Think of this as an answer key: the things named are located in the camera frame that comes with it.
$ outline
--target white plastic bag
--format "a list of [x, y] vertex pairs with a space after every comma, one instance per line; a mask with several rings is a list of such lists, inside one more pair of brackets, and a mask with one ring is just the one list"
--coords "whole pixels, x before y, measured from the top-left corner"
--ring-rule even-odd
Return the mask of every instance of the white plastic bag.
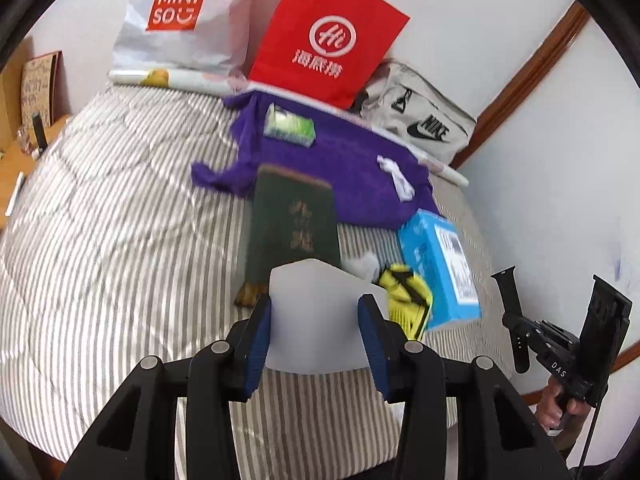
[[366, 87], [360, 115], [449, 164], [476, 122], [411, 67], [385, 61]]
[[191, 68], [238, 76], [251, 0], [129, 0], [113, 48], [116, 68]]

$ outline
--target silver screw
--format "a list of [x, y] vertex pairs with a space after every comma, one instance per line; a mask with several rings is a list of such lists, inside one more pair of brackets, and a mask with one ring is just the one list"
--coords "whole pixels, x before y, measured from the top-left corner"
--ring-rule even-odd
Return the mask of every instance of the silver screw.
[[481, 355], [476, 359], [476, 366], [478, 366], [478, 368], [482, 368], [482, 370], [490, 370], [494, 367], [494, 362], [486, 355]]
[[231, 348], [231, 345], [226, 341], [216, 341], [211, 345], [211, 351], [214, 354], [223, 354]]
[[420, 341], [407, 341], [404, 343], [404, 349], [412, 354], [419, 354], [423, 348], [424, 346]]
[[148, 355], [140, 361], [140, 366], [145, 370], [151, 370], [151, 368], [155, 368], [158, 364], [158, 358], [154, 355]]

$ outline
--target striped fabric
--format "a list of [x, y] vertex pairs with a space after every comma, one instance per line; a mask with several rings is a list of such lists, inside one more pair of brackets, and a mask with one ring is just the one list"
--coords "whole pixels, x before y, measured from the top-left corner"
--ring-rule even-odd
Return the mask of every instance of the striped fabric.
[[[244, 200], [191, 185], [190, 163], [237, 154], [235, 113], [212, 96], [109, 86], [66, 126], [30, 176], [0, 238], [0, 415], [66, 461], [145, 355], [193, 355], [247, 312], [233, 306]], [[513, 364], [482, 241], [459, 190], [434, 179], [460, 216], [484, 319], [437, 330], [445, 356]], [[401, 260], [395, 233], [340, 225], [343, 256]], [[178, 405], [177, 478], [186, 478]], [[454, 411], [450, 412], [450, 422]], [[370, 372], [296, 376], [265, 370], [232, 405], [243, 479], [337, 479], [395, 455], [399, 424]]]

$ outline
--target purple shirt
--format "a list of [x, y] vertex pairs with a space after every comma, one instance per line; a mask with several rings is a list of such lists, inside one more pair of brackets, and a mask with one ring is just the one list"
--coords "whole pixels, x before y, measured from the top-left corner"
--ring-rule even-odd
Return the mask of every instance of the purple shirt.
[[[271, 103], [313, 120], [316, 140], [310, 148], [262, 134]], [[338, 222], [396, 230], [418, 208], [440, 214], [428, 170], [405, 147], [322, 110], [264, 92], [229, 97], [225, 105], [242, 110], [231, 126], [238, 142], [238, 161], [221, 172], [194, 162], [191, 178], [196, 186], [248, 196], [258, 167], [270, 163], [331, 184]], [[380, 170], [378, 155], [398, 164], [414, 186], [413, 200], [400, 202], [391, 175]]]

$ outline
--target dark green book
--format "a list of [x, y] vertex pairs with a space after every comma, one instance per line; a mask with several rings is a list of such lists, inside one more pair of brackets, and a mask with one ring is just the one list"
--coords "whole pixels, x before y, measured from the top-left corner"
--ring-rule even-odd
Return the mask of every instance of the dark green book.
[[308, 258], [340, 267], [334, 192], [324, 180], [271, 164], [258, 170], [239, 306], [269, 291], [271, 269]]

